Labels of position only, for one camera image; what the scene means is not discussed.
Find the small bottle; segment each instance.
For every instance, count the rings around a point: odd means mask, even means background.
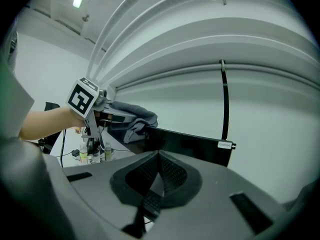
[[[81,164],[87,165],[88,164],[88,149],[87,149],[87,144],[85,142],[83,142],[80,145],[79,154],[80,154]]]
[[[112,158],[111,146],[110,146],[109,142],[106,142],[104,144],[104,157],[105,157],[106,161],[110,161]]]

